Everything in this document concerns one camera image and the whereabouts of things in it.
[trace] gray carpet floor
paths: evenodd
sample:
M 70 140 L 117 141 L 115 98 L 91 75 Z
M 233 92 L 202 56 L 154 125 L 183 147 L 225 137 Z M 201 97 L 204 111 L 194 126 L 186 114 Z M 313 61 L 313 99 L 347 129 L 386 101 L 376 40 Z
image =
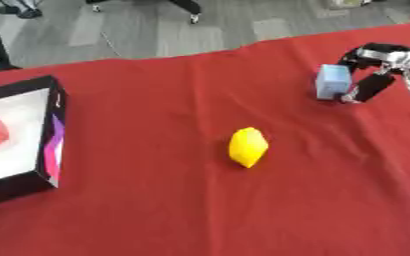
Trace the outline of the gray carpet floor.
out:
M 329 10 L 324 0 L 198 0 L 197 25 L 163 0 L 116 0 L 92 12 L 83 0 L 44 0 L 44 17 L 0 15 L 14 64 L 153 58 L 237 48 L 259 40 L 410 22 L 410 0 Z

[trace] light blue cube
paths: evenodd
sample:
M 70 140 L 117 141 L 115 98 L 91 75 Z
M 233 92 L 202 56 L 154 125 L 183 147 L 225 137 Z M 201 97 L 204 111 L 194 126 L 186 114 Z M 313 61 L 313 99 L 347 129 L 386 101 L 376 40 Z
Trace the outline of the light blue cube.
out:
M 347 93 L 352 83 L 348 67 L 341 65 L 322 65 L 317 76 L 317 98 L 332 100 L 336 93 Z

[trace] table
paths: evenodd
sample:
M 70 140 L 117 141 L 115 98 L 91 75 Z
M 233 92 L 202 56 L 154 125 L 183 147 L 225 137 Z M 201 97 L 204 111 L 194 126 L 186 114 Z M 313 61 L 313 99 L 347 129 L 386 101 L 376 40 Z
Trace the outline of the table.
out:
M 410 92 L 314 99 L 319 65 L 370 41 L 410 24 L 0 73 L 71 96 L 61 188 L 0 204 L 0 255 L 410 255 Z M 226 156 L 248 126 L 270 142 L 251 170 Z

